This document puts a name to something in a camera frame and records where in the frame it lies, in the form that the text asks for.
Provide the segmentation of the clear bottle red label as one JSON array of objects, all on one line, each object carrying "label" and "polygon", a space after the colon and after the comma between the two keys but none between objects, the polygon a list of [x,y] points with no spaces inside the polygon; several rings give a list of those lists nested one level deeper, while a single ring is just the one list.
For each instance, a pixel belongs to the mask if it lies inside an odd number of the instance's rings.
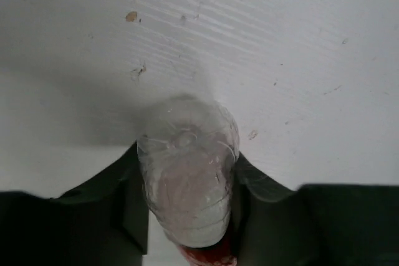
[{"label": "clear bottle red label", "polygon": [[190,265],[236,265],[231,202],[239,133],[214,100],[171,97],[146,113],[137,155],[145,198]]}]

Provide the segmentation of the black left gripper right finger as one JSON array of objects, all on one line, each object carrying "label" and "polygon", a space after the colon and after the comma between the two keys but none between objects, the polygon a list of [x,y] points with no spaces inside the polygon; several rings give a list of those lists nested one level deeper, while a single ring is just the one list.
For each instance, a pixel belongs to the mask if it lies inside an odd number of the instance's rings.
[{"label": "black left gripper right finger", "polygon": [[397,186],[291,191],[240,156],[233,219],[239,265],[398,264]]}]

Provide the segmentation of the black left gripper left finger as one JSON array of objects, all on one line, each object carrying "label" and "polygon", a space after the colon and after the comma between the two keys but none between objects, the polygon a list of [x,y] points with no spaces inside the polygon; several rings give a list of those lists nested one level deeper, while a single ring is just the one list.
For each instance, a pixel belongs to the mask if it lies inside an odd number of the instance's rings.
[{"label": "black left gripper left finger", "polygon": [[1,193],[2,265],[141,265],[149,211],[137,146],[57,198]]}]

